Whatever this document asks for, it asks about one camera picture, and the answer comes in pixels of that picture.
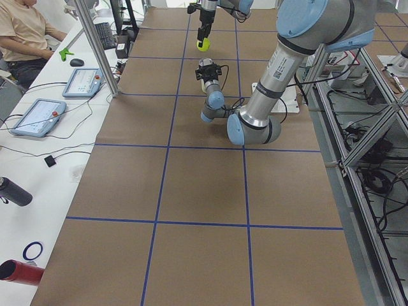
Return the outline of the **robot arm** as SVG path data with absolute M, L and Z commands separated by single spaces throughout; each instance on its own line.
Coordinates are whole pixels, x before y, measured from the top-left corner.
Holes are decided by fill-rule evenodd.
M 200 12 L 199 20 L 201 25 L 198 28 L 198 45 L 202 47 L 205 40 L 208 39 L 218 8 L 222 8 L 239 22 L 245 22 L 250 17 L 252 4 L 253 0 L 203 0 L 191 3 L 187 8 L 188 14 L 192 14 L 195 11 Z
M 226 105 L 218 81 L 220 66 L 209 58 L 200 60 L 196 78 L 207 94 L 201 119 L 225 118 L 235 145 L 275 141 L 281 124 L 270 113 L 303 60 L 320 45 L 329 53 L 368 45 L 377 8 L 377 1 L 284 1 L 277 14 L 277 47 L 246 105 Z

